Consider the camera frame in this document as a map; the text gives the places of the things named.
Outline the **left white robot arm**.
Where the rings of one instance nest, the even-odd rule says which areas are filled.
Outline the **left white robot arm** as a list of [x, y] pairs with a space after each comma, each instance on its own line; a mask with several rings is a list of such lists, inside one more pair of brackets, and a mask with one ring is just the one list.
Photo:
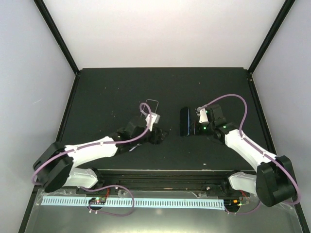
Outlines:
[[54, 142], [33, 164], [32, 180], [46, 193], [62, 187], [82, 187], [94, 194], [101, 193], [104, 181], [98, 170], [80, 166], [130, 152], [144, 143], [160, 144], [168, 131], [159, 128], [157, 123], [158, 117], [154, 114], [136, 116], [124, 128], [93, 142], [78, 145]]

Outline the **small circuit board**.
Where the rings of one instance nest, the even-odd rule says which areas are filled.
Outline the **small circuit board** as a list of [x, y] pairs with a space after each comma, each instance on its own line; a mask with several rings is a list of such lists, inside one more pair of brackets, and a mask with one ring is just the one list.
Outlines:
[[235, 207], [235, 206], [241, 206], [242, 203], [240, 200], [230, 200], [230, 199], [225, 199], [224, 200], [224, 206], [225, 207]]
[[93, 197], [88, 201], [89, 205], [104, 205], [106, 203], [105, 197]]

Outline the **left small circuit board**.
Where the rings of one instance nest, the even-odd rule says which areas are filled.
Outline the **left small circuit board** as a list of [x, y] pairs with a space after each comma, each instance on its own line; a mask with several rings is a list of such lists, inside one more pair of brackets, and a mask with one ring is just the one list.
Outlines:
[[105, 197], [93, 197], [88, 201], [89, 205], [104, 205], [106, 203]]

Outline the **right small circuit board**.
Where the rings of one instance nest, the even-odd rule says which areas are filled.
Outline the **right small circuit board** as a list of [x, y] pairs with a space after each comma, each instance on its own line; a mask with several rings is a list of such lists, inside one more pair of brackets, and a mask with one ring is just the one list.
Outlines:
[[224, 206], [225, 207], [235, 207], [235, 206], [241, 206], [242, 203], [240, 200], [230, 200], [230, 199], [225, 199], [224, 200]]

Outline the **frame post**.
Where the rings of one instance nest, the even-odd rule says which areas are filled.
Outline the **frame post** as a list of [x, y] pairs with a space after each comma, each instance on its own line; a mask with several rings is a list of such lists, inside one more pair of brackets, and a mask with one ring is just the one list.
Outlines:
[[272, 23], [267, 35], [265, 36], [259, 50], [257, 51], [251, 65], [248, 68], [248, 73], [253, 74], [256, 68], [258, 67], [260, 61], [262, 60], [264, 54], [272, 43], [275, 35], [277, 34], [279, 28], [284, 22], [286, 16], [290, 12], [292, 6], [294, 5], [295, 0], [285, 0], [281, 9], [279, 10], [274, 22]]
[[46, 25], [48, 26], [50, 32], [52, 33], [55, 41], [57, 42], [60, 50], [62, 51], [67, 63], [69, 64], [71, 70], [75, 75], [80, 73], [80, 70], [74, 61], [72, 54], [70, 53], [53, 17], [51, 16], [45, 2], [43, 0], [33, 0], [37, 9], [39, 10], [41, 16], [43, 17]]

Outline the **left frame post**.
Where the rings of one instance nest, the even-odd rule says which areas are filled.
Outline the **left frame post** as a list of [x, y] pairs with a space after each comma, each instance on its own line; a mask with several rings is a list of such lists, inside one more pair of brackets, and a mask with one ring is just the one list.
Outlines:
[[57, 42], [60, 50], [62, 51], [67, 63], [69, 64], [71, 70], [75, 75], [80, 73], [80, 70], [74, 61], [72, 54], [70, 53], [53, 17], [51, 16], [45, 2], [43, 0], [33, 0], [37, 9], [39, 10], [41, 16], [43, 17], [46, 25], [48, 26], [50, 32], [52, 33], [55, 41]]

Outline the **clear phone case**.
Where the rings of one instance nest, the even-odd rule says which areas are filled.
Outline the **clear phone case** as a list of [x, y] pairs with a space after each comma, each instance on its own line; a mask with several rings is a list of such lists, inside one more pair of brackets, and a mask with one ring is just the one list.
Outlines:
[[[159, 102], [157, 100], [147, 99], [145, 101], [145, 103], [149, 106], [149, 108], [150, 108], [152, 113], [155, 113], [155, 114], [157, 113], [157, 109], [158, 109], [158, 106], [159, 106]], [[144, 111], [144, 115], [147, 116], [149, 111], [148, 111], [148, 108], [145, 105], [144, 105], [143, 111]]]

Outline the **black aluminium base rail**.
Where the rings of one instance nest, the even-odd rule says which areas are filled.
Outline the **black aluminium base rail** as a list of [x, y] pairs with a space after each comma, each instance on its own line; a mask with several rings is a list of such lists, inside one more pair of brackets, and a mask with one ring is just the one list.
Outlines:
[[99, 170], [96, 190], [108, 185], [121, 185], [131, 191], [192, 191], [209, 196], [239, 196], [229, 186], [232, 172], [221, 170]]

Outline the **right frame post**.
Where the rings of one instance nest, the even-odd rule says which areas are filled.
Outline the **right frame post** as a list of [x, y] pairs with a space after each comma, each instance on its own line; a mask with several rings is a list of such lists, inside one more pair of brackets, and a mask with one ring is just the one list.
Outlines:
[[279, 10], [274, 22], [272, 23], [267, 35], [265, 36], [259, 50], [257, 51], [251, 65], [248, 68], [248, 73], [253, 74], [256, 68], [258, 67], [260, 61], [262, 60], [264, 54], [272, 43], [275, 35], [277, 34], [279, 28], [284, 22], [286, 16], [290, 12], [292, 6], [294, 5], [295, 0], [285, 0], [281, 9]]

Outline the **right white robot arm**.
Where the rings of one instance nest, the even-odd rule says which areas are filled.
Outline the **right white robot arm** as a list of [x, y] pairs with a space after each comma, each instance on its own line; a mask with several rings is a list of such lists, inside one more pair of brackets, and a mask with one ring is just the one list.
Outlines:
[[221, 183], [222, 192], [231, 196], [239, 191], [256, 195], [267, 207], [298, 197], [291, 160], [259, 146], [233, 123], [228, 123], [219, 105], [197, 108], [198, 120], [189, 125], [190, 135], [206, 135], [234, 150], [255, 171], [236, 172]]

